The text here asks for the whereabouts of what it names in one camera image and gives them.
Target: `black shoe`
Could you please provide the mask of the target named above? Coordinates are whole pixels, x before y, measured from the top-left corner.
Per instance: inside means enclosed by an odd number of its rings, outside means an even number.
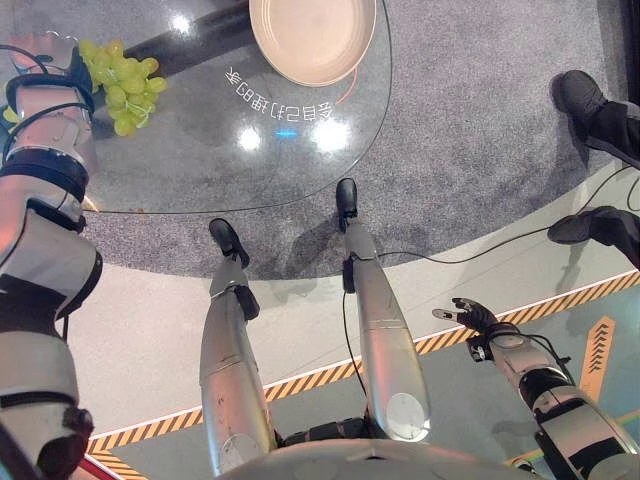
[[[214,218],[211,220],[211,223],[209,223],[209,232],[211,232],[211,236],[225,257],[229,255],[239,255],[242,268],[247,268],[251,259],[244,248],[242,248],[238,234],[229,222],[223,218]]]
[[[578,215],[569,215],[554,223],[547,231],[547,238],[555,243],[562,245],[574,245],[576,243],[589,240],[589,229],[591,227],[591,219],[598,213],[607,210],[616,210],[614,207],[598,207],[594,210],[588,210]]]
[[[571,70],[561,77],[559,87],[567,113],[588,129],[608,101],[596,81],[581,70]]]
[[[347,231],[347,218],[358,216],[358,189],[353,178],[343,178],[336,187],[338,223],[342,233]]]

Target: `yellow and black hazard stripe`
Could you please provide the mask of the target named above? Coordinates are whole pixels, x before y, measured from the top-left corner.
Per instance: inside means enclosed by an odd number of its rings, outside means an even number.
[[[108,451],[90,453],[91,457],[100,463],[109,473],[115,473],[124,480],[147,480],[147,477],[137,472],[118,457]]]
[[[503,322],[512,322],[519,325],[582,305],[638,284],[640,284],[640,272],[630,272],[590,287],[559,295],[558,297],[538,302],[512,312],[507,312],[499,315],[498,319]],[[442,348],[462,343],[472,335],[474,335],[472,330],[458,327],[444,333],[437,333],[418,339],[415,342],[415,347],[418,354],[425,355]],[[355,374],[356,368],[360,373],[363,372],[361,360],[356,360],[355,366],[351,361],[346,361],[299,377],[267,385],[264,387],[264,395],[267,402],[273,402],[349,378]],[[179,412],[175,415],[136,425],[128,429],[93,437],[89,443],[87,453],[100,463],[102,463],[100,459],[109,462],[109,464],[113,466],[113,468],[110,469],[118,473],[118,475],[125,480],[140,480],[144,477],[124,464],[117,457],[113,456],[110,453],[111,449],[189,428],[202,423],[202,421],[201,407]]]

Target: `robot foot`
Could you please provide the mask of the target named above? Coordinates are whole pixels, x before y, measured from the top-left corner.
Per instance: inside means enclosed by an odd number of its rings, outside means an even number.
[[[338,222],[342,233],[347,231],[348,218],[358,216],[358,189],[353,178],[343,178],[336,187]]]
[[[225,257],[229,255],[239,255],[242,268],[247,268],[251,259],[242,247],[238,234],[229,222],[223,218],[214,218],[211,220],[211,223],[209,223],[209,232],[211,232],[211,236]]]

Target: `beige plate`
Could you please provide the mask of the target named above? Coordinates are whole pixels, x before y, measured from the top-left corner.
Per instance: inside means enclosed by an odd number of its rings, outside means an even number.
[[[364,57],[376,0],[249,0],[251,27],[269,63],[310,87],[344,78]]]

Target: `grape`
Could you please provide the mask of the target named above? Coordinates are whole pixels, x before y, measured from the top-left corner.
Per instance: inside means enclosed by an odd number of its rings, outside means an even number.
[[[149,100],[143,99],[141,103],[139,103],[141,108],[143,108],[148,113],[153,113],[156,111],[156,106],[150,102]]]
[[[110,105],[124,105],[124,102],[127,101],[127,94],[124,93],[124,90],[120,88],[118,85],[111,85],[106,88],[107,92],[107,102]]]
[[[112,57],[121,57],[122,54],[124,53],[124,43],[122,43],[122,40],[120,40],[119,38],[111,40],[107,44],[107,47],[105,50]]]
[[[109,65],[111,64],[111,57],[104,51],[104,49],[98,49],[95,57],[93,57],[93,64],[96,67],[109,68]]]
[[[144,80],[141,77],[131,77],[120,82],[120,86],[127,93],[142,93],[144,91]]]
[[[80,40],[78,42],[78,51],[83,59],[91,60],[98,52],[98,47],[91,40]]]
[[[130,136],[136,128],[149,125],[149,114],[156,111],[158,93],[168,87],[164,78],[147,79],[158,70],[158,60],[125,58],[124,44],[119,39],[111,40],[104,47],[81,40],[78,49],[91,75],[92,92],[98,92],[101,85],[104,87],[107,113],[114,119],[115,132]],[[12,114],[15,116],[9,109],[3,112],[7,120],[13,120]]]
[[[155,72],[158,69],[159,66],[160,66],[160,64],[153,57],[145,58],[142,61],[142,67],[147,72],[147,75],[150,75],[153,72]]]
[[[145,109],[133,103],[127,105],[127,110],[136,123],[149,116],[149,113]]]
[[[107,113],[109,113],[109,116],[114,120],[118,118],[128,118],[129,116],[129,112],[124,106],[107,106]]]
[[[117,135],[125,137],[127,135],[133,135],[136,131],[136,127],[128,117],[117,118],[113,123],[113,129]]]
[[[111,68],[115,73],[116,78],[121,82],[128,79],[135,73],[135,65],[129,62],[130,59],[124,57],[117,57],[113,59]]]
[[[149,126],[149,117],[145,117],[142,121],[136,123],[136,128],[145,128]]]
[[[145,100],[149,100],[151,103],[156,103],[158,101],[158,94],[155,92],[145,90],[142,96]]]
[[[167,81],[162,77],[154,77],[147,80],[147,86],[152,92],[160,93],[167,89]]]
[[[5,108],[4,112],[2,112],[2,116],[7,122],[10,123],[18,123],[20,121],[18,115],[11,109],[11,107]]]
[[[143,100],[144,100],[144,96],[140,93],[133,93],[133,94],[127,95],[127,101],[129,101],[130,103],[134,103],[136,105],[140,105]]]
[[[108,68],[96,67],[94,73],[98,83],[104,83],[107,86],[115,83],[115,79],[111,76]]]

